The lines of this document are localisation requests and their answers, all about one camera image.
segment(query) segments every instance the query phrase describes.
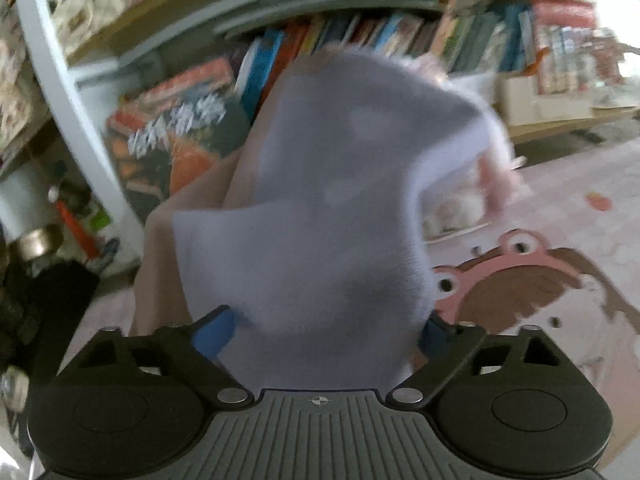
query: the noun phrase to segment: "book spine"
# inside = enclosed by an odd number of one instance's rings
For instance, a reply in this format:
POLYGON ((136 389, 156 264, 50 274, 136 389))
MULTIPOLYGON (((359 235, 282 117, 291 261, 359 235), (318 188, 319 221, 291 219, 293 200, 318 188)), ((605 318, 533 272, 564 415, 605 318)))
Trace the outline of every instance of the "book spine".
POLYGON ((449 0, 447 2, 447 9, 443 13, 442 18, 438 23, 433 41, 431 41, 431 45, 429 47, 429 53, 433 54, 434 56, 442 56, 445 44, 447 43, 447 38, 452 33, 451 22, 454 19, 453 11, 456 7, 457 1, 458 0, 449 0))
POLYGON ((500 72, 510 72, 516 63, 518 57, 520 39, 522 37, 520 33, 520 20, 518 16, 522 12, 523 6, 519 4, 511 4, 507 6, 505 24, 509 29, 509 39, 504 51, 504 57, 500 64, 500 72))
POLYGON ((411 44, 414 42, 415 37, 420 32, 420 28, 424 20, 418 16, 412 14, 405 14, 396 30, 396 36, 398 40, 394 42, 395 48, 388 52, 389 56, 404 56, 408 51, 411 44))
POLYGON ((344 36, 342 37, 342 41, 340 42, 342 46, 345 46, 347 43, 351 41, 351 38, 355 34, 356 29, 358 28, 358 24, 360 23, 361 20, 362 20, 362 14, 360 12, 357 12, 356 14, 354 14, 351 21, 349 22, 347 31, 344 33, 344 36))
POLYGON ((410 56, 421 56, 429 49, 431 40, 433 39, 433 35, 436 33, 437 27, 437 22, 425 23, 422 26, 420 32, 415 38, 414 44, 412 44, 411 48, 409 49, 410 56))
POLYGON ((522 31, 522 41, 524 42, 524 53, 527 65, 536 62, 536 41, 533 37, 533 26, 531 22, 532 10, 525 10, 519 15, 520 30, 522 31))
POLYGON ((249 79, 241 99, 242 108, 244 108, 250 121, 254 120, 260 94, 267 83, 283 37, 284 32, 270 28, 265 31, 260 41, 260 47, 258 47, 258 52, 255 55, 254 64, 251 67, 249 79))
POLYGON ((387 21, 388 21, 388 18, 380 18, 378 20, 378 22, 376 23, 376 26, 371 31, 371 35, 367 40, 366 46, 370 46, 370 47, 376 46, 376 43, 378 42, 378 37, 380 36, 382 29, 385 28, 387 21))
POLYGON ((504 22, 498 22, 487 46, 482 53, 477 69, 480 72, 496 72, 502 60, 504 47, 507 43, 507 33, 504 22))
POLYGON ((305 39, 302 40, 302 45, 300 45, 298 55, 313 53, 316 49, 316 44, 318 44, 318 40, 320 39, 320 34, 322 34, 322 31, 324 30, 325 23, 326 20, 324 16, 314 16, 311 19, 311 24, 306 32, 305 39))
POLYGON ((574 30, 571 27, 563 27, 561 30, 562 45, 564 46, 564 58, 566 65, 566 86, 569 92, 578 91, 578 63, 574 43, 574 30))
POLYGON ((376 39, 376 44, 373 50, 376 52, 382 52, 388 41, 390 41, 393 35, 398 30, 398 25, 402 20, 402 12, 394 12, 391 17, 386 21, 385 26, 380 31, 380 35, 376 39))
POLYGON ((527 55, 525 54, 524 51, 524 40, 522 39, 522 36, 520 36, 518 38, 518 55, 515 57, 515 60, 513 61, 513 66, 511 67, 511 70, 513 70, 514 72, 523 72, 524 69, 526 69, 527 67, 527 55))
POLYGON ((378 20, 375 18, 366 18, 360 22, 356 31, 353 33, 351 37, 351 44, 363 46, 367 43, 369 36, 373 32, 373 29, 376 28, 378 24, 378 20))
POLYGON ((443 16, 440 20, 440 25, 436 31, 436 35, 429 47, 429 53, 436 57, 442 57, 444 49, 447 46, 447 41, 456 29, 458 19, 453 16, 443 16))
POLYGON ((259 48, 260 48, 260 38, 255 38, 255 40, 249 46, 249 50, 247 50, 246 54, 244 55, 244 59, 242 60, 242 65, 240 65, 238 78, 236 78, 236 94, 238 94, 240 97, 242 97, 242 94, 244 94, 246 83, 247 81, 249 81, 249 74, 251 73, 251 67, 254 65, 255 55, 258 53, 259 48))
POLYGON ((305 39, 308 28, 309 24, 304 22, 290 22, 287 27, 285 27, 284 37, 282 39, 280 49, 278 50, 278 55, 273 61, 271 73, 269 74, 267 83, 262 89, 262 94, 260 94, 260 101, 258 102, 257 112, 259 112, 260 108, 262 108, 262 104, 270 94, 271 89, 273 89, 273 86, 276 84, 276 81, 280 77, 280 74, 284 72, 284 69, 286 69, 289 63, 296 59, 298 51, 300 50, 300 46, 302 45, 302 41, 305 39))
POLYGON ((500 22, 500 17, 494 12, 486 12, 484 14, 482 27, 479 29, 475 45, 471 49, 471 53, 464 69, 465 72, 473 72, 480 65, 480 60, 482 59, 482 56, 484 56, 484 52, 487 50, 498 22, 500 22))
POLYGON ((322 27, 322 31, 320 32, 320 36, 318 37, 318 41, 316 41, 314 52, 316 52, 317 50, 320 50, 322 46, 326 43, 326 35, 329 33, 331 22, 332 22, 332 18, 325 19, 324 26, 322 27))
POLYGON ((352 16, 348 16, 345 14, 338 14, 328 20, 327 28, 325 34, 318 41, 318 46, 316 46, 316 50, 324 47, 329 43, 341 43, 342 38, 347 32, 347 28, 349 28, 349 24, 351 23, 352 16))
POLYGON ((552 25, 551 28, 551 53, 556 67, 556 92, 566 92, 566 63, 564 58, 564 46, 562 45, 562 28, 552 25))
MULTIPOLYGON (((551 49, 551 33, 548 25, 536 25, 536 44, 539 50, 551 49)), ((556 91, 556 67, 554 57, 547 54, 538 69, 538 85, 541 94, 552 94, 556 91)))
POLYGON ((478 16, 464 16, 461 18, 462 22, 459 22, 460 30, 455 32, 455 38, 453 45, 449 52, 443 54, 445 68, 447 72, 452 72, 455 66, 458 65, 458 61, 463 57, 468 58, 470 51, 473 49, 475 37, 480 27, 480 23, 483 19, 482 15, 478 16))

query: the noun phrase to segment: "storage box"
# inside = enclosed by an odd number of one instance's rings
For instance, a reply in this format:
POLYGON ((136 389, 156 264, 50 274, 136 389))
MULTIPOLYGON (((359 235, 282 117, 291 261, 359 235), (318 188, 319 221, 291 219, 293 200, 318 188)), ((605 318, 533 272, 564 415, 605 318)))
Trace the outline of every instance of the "storage box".
POLYGON ((509 126, 590 119, 591 99, 588 95, 538 95, 535 76, 506 76, 501 83, 502 118, 509 126))

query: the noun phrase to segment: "book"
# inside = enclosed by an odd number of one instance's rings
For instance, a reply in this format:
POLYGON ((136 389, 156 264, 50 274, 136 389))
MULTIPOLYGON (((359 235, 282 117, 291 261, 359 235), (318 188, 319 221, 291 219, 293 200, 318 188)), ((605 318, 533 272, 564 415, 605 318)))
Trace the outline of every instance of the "book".
POLYGON ((551 25, 551 56, 554 59, 556 68, 556 92, 566 92, 566 60, 564 56, 564 45, 562 44, 562 27, 559 25, 551 25))
POLYGON ((458 19, 453 16, 442 17, 438 25, 438 30, 433 37, 433 41, 431 41, 431 46, 429 47, 429 53, 432 56, 442 57, 442 53, 447 46, 447 41, 453 34, 453 31, 456 30, 457 24, 458 19))
POLYGON ((578 91, 579 84, 574 29, 572 27, 563 27, 560 30, 560 35, 562 37, 562 45, 564 47, 567 89, 569 92, 575 92, 578 91))
MULTIPOLYGON (((549 25, 536 26, 536 45, 539 50, 551 49, 551 31, 549 25)), ((552 94, 556 91, 556 66, 554 57, 549 53, 540 63, 538 69, 538 91, 541 94, 552 94)))
POLYGON ((447 2, 447 8, 445 9, 440 21, 438 22, 438 27, 433 36, 433 41, 431 41, 431 45, 429 47, 429 53, 433 54, 434 56, 440 57, 442 55, 442 51, 444 50, 445 44, 447 43, 447 38, 453 32, 453 12, 457 2, 458 0, 449 0, 447 2))
POLYGON ((318 45, 316 45, 316 50, 319 50, 329 43, 342 42, 342 38, 347 32, 352 18, 351 14, 347 12, 339 12, 335 16, 329 18, 327 20, 325 30, 318 41, 318 45))
POLYGON ((378 20, 376 18, 365 18, 361 20, 350 39, 350 43, 358 46, 366 44, 377 24, 378 20))
POLYGON ((578 90, 585 91, 591 87, 594 79, 595 62, 589 48, 593 31, 588 28, 572 27, 574 40, 575 63, 578 71, 578 90))
POLYGON ((260 40, 260 46, 255 55, 254 63, 251 66, 251 72, 249 73, 249 78, 241 98, 242 107, 250 121, 254 120, 262 89, 267 83, 283 38, 284 32, 282 30, 268 28, 260 40))
POLYGON ((424 54, 431 45, 433 35, 436 33, 438 22, 425 23, 415 37, 414 44, 409 49, 409 55, 418 57, 424 54))
POLYGON ((442 53, 442 62, 447 72, 452 72, 465 45, 468 50, 471 49, 472 46, 469 45, 469 42, 473 43, 474 38, 470 37, 469 32, 474 28, 477 29, 479 25, 476 22, 480 22, 481 20, 482 15, 477 16, 475 14, 460 16, 458 18, 456 28, 447 40, 447 44, 442 53))
POLYGON ((522 32, 522 41, 524 43, 524 53, 527 60, 527 65, 532 65, 536 62, 536 40, 533 37, 533 22, 531 21, 532 10, 525 10, 519 15, 520 30, 522 32))
POLYGON ((325 43, 325 38, 327 33, 329 32, 329 26, 331 25, 331 18, 324 19, 324 25, 322 26, 322 31, 320 32, 320 36, 318 36, 318 41, 316 41, 316 46, 314 47, 314 52, 319 50, 325 43))
POLYGON ((398 29, 400 20, 402 20, 403 13, 396 10, 386 20, 384 27, 380 30, 376 43, 373 45, 373 50, 376 52, 382 52, 385 49, 385 45, 392 40, 394 33, 398 29))
POLYGON ((382 32, 382 29, 385 28, 387 20, 388 20, 388 18, 379 18, 378 19, 378 22, 376 23, 376 26, 371 31, 371 34, 370 34, 369 39, 367 40, 367 43, 365 44, 365 46, 370 46, 371 48, 376 46, 376 43, 378 42, 378 37, 380 36, 380 33, 382 32))
POLYGON ((402 13, 400 21, 396 25, 396 30, 382 47, 382 53, 385 56, 404 56, 414 42, 414 38, 423 23, 423 18, 413 14, 402 13))
POLYGON ((496 72, 498 70, 504 54, 507 37, 504 22, 498 22, 476 67, 478 72, 496 72))
POLYGON ((238 78, 236 78, 236 93, 241 96, 246 88, 246 83, 249 81, 249 72, 254 64, 255 55, 258 53, 258 47, 260 47, 260 38, 255 38, 249 49, 244 55, 240 70, 238 71, 238 78))
POLYGON ((342 41, 340 42, 340 44, 342 46, 345 46, 347 43, 349 43, 351 41, 351 38, 353 37, 356 28, 358 28, 358 24, 360 23, 360 20, 362 19, 362 14, 359 12, 356 12, 351 21, 349 22, 349 26, 347 27, 347 30, 344 33, 344 36, 342 37, 342 41))
POLYGON ((267 83, 264 85, 262 93, 260 94, 260 101, 258 102, 257 107, 258 112, 262 107, 262 103, 268 97, 271 89, 276 84, 276 81, 280 77, 280 74, 282 74, 289 63, 296 59, 298 51, 300 50, 300 46, 302 45, 302 41, 305 39, 308 28, 308 22, 299 20, 293 20, 287 23, 287 26, 284 28, 284 37, 282 38, 282 44, 280 45, 280 48, 278 50, 278 55, 273 61, 273 67, 271 68, 267 83))
POLYGON ((524 40, 522 35, 518 38, 518 53, 513 61, 513 66, 511 70, 514 72, 524 72, 524 69, 527 67, 527 56, 524 52, 524 40))
POLYGON ((511 72, 514 70, 517 58, 520 55, 520 45, 522 44, 519 16, 527 7, 527 4, 508 4, 502 7, 504 23, 509 31, 509 39, 504 49, 504 56, 502 57, 499 69, 500 72, 511 72))
POLYGON ((320 34, 324 30, 324 24, 326 23, 326 19, 324 16, 320 14, 316 14, 311 18, 311 23, 309 24, 309 28, 306 31, 305 38, 302 40, 302 44, 300 45, 300 49, 298 51, 298 55, 301 54, 312 54, 316 49, 316 44, 318 44, 318 40, 320 39, 320 34))
POLYGON ((133 211, 144 222, 161 202, 240 148, 250 124, 220 57, 121 105, 105 145, 133 211))
POLYGON ((478 32, 476 33, 476 41, 471 47, 468 59, 466 60, 466 64, 463 68, 464 72, 473 72, 478 68, 480 60, 482 59, 482 56, 484 56, 484 52, 487 49, 489 41, 491 40, 498 23, 500 23, 500 16, 495 12, 489 11, 482 15, 482 20, 478 27, 478 32))

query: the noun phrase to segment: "white plush toy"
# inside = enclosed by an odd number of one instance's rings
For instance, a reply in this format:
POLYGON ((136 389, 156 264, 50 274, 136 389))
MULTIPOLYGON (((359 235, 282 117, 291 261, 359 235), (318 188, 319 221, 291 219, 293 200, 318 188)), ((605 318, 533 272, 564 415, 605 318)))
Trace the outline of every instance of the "white plush toy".
POLYGON ((499 214, 520 187, 520 177, 514 170, 523 163, 515 158, 513 144, 495 111, 478 95, 447 80, 446 73, 430 54, 420 56, 408 65, 426 79, 440 84, 479 107, 492 124, 489 149, 470 168, 455 191, 435 210, 424 212, 423 232, 427 240, 450 232, 478 226, 499 214))

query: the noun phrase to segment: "cartoon eye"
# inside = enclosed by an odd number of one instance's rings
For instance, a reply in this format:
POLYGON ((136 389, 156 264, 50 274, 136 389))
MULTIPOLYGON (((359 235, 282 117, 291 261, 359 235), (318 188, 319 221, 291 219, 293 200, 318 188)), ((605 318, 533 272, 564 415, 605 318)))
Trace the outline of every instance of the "cartoon eye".
POLYGON ((440 272, 436 275, 438 280, 438 300, 444 300, 453 296, 458 290, 458 279, 449 272, 440 272))
POLYGON ((562 319, 556 316, 552 316, 548 320, 549 326, 551 328, 561 328, 562 327, 562 319))
POLYGON ((509 248, 516 254, 531 254, 536 252, 540 242, 535 236, 519 233, 509 240, 509 248))

